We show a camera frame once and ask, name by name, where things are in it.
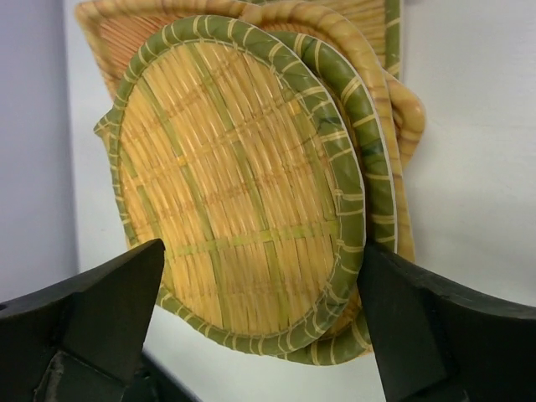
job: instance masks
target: green rim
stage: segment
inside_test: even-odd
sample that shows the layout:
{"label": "green rim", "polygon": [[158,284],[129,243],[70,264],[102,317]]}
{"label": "green rim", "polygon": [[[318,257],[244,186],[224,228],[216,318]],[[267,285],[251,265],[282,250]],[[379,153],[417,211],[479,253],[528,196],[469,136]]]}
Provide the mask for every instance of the green rim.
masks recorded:
{"label": "green rim", "polygon": [[385,0],[385,69],[396,79],[400,77],[400,0]]}
{"label": "green rim", "polygon": [[[369,92],[355,68],[329,44],[294,32],[272,32],[293,49],[305,65],[328,86],[340,100],[351,127],[348,132],[358,144],[367,189],[368,211],[374,216],[372,236],[391,250],[396,250],[396,206],[389,155],[379,118]],[[317,365],[346,362],[365,353],[369,330],[364,315],[329,339],[318,339],[305,348],[288,353],[283,358]]]}
{"label": "green rim", "polygon": [[[140,48],[121,80],[113,108],[95,128],[97,133],[103,129],[108,131],[111,176],[121,220],[130,244],[137,244],[137,234],[123,202],[119,169],[119,165],[126,162],[122,157],[124,152],[121,153],[119,139],[129,95],[138,81],[144,82],[142,73],[151,62],[174,46],[196,42],[222,44],[247,52],[260,63],[272,68],[279,80],[301,100],[302,107],[317,127],[335,179],[336,190],[332,192],[332,202],[338,222],[337,236],[333,241],[336,258],[327,285],[314,306],[302,319],[278,333],[249,336],[216,328],[184,306],[166,288],[164,281],[157,304],[179,315],[208,338],[229,348],[269,355],[293,352],[325,333],[347,305],[363,260],[365,218],[363,180],[353,145],[337,107],[318,79],[282,42],[250,24],[213,15],[184,18],[171,23],[155,33]],[[180,138],[174,138],[174,141],[180,142]]]}

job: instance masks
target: gray wall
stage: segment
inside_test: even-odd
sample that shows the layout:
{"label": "gray wall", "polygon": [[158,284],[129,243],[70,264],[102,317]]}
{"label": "gray wall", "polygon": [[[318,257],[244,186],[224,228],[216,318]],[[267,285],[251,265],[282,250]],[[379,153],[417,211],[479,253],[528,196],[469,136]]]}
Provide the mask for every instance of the gray wall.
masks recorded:
{"label": "gray wall", "polygon": [[61,0],[0,13],[0,301],[76,273]]}

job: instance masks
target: white wall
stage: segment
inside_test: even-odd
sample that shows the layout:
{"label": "white wall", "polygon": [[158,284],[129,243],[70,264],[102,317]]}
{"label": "white wall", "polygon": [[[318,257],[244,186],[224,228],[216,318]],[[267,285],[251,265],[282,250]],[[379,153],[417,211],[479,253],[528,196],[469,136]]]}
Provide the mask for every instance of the white wall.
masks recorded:
{"label": "white wall", "polygon": [[[80,266],[125,249],[106,155],[111,105],[65,0]],[[428,112],[406,183],[419,262],[536,305],[536,3],[406,0],[405,83]],[[384,400],[373,357],[330,368],[233,353],[155,311],[147,348],[204,402]]]}
{"label": "white wall", "polygon": [[0,12],[0,301],[76,273],[61,0]]}

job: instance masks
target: woven bamboo basket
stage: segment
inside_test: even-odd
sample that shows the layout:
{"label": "woven bamboo basket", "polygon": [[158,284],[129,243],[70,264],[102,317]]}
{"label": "woven bamboo basket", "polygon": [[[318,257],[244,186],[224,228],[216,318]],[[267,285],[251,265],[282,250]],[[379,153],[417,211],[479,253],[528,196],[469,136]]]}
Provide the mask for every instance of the woven bamboo basket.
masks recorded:
{"label": "woven bamboo basket", "polygon": [[[367,203],[367,234],[397,250],[394,182],[379,116],[372,97],[352,65],[329,44],[304,33],[272,33],[300,56],[330,90],[359,155]],[[371,350],[357,288],[336,325],[317,341],[282,358],[315,365],[344,363]]]}
{"label": "woven bamboo basket", "polygon": [[[249,8],[241,18],[271,33],[295,32],[310,34],[317,39],[324,40],[333,45],[361,76],[378,114],[389,153],[396,199],[396,213],[394,215],[398,233],[396,252],[407,260],[413,260],[415,258],[414,243],[389,91],[385,73],[382,71],[378,58],[369,43],[347,19],[333,10],[313,3],[297,1],[268,3],[260,8]],[[322,339],[313,342],[302,350],[284,355],[284,357],[301,362],[314,353],[330,356],[333,351],[331,344],[336,345],[336,350],[342,351],[339,352],[340,355],[334,356],[338,362],[347,361],[366,353],[367,351],[363,351],[354,341],[356,337],[353,334],[355,332],[353,329],[360,319],[360,310],[358,292],[357,289],[354,289],[344,314],[324,334]],[[321,359],[314,363],[324,364],[325,361],[325,359]]]}
{"label": "woven bamboo basket", "polygon": [[[160,306],[274,356],[337,321],[363,258],[363,178],[329,92],[280,40],[179,19],[132,58],[96,130],[129,246],[166,244]],[[389,221],[377,230],[395,237]]]}
{"label": "woven bamboo basket", "polygon": [[[389,71],[399,71],[400,0],[312,1],[326,3],[353,20],[358,28],[363,29],[365,38],[374,44],[379,57],[385,59]],[[252,7],[255,6],[234,0],[97,0],[78,4],[75,15],[113,97],[131,57],[145,40],[167,23],[197,14],[239,18],[245,10]],[[384,45],[382,32],[386,41]],[[424,131],[424,107],[417,96],[392,75],[385,74],[385,78],[393,103],[400,160],[402,166],[405,166]]]}

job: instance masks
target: oval bamboo plate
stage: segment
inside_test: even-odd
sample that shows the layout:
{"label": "oval bamboo plate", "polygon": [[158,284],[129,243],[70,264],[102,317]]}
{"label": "oval bamboo plate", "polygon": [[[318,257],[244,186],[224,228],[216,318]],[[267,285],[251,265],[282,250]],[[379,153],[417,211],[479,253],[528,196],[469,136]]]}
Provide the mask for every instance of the oval bamboo plate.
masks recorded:
{"label": "oval bamboo plate", "polygon": [[330,95],[282,42],[220,16],[167,25],[96,129],[129,245],[166,244],[160,306],[245,353],[333,325],[363,258],[363,180]]}
{"label": "oval bamboo plate", "polygon": [[406,260],[414,261],[415,247],[389,91],[378,58],[364,36],[341,14],[310,2],[291,0],[267,3],[257,8],[247,8],[240,19],[267,32],[298,32],[323,40],[356,69],[372,97],[387,142],[396,196],[397,253]]}
{"label": "oval bamboo plate", "polygon": [[[360,156],[368,216],[374,216],[374,224],[368,226],[368,235],[396,250],[396,209],[389,154],[378,115],[361,77],[344,56],[319,39],[304,33],[271,34],[293,49],[332,92]],[[354,289],[351,304],[344,310],[343,319],[339,318],[337,325],[319,340],[282,357],[298,363],[329,365],[347,362],[370,350],[369,330],[357,289]]]}

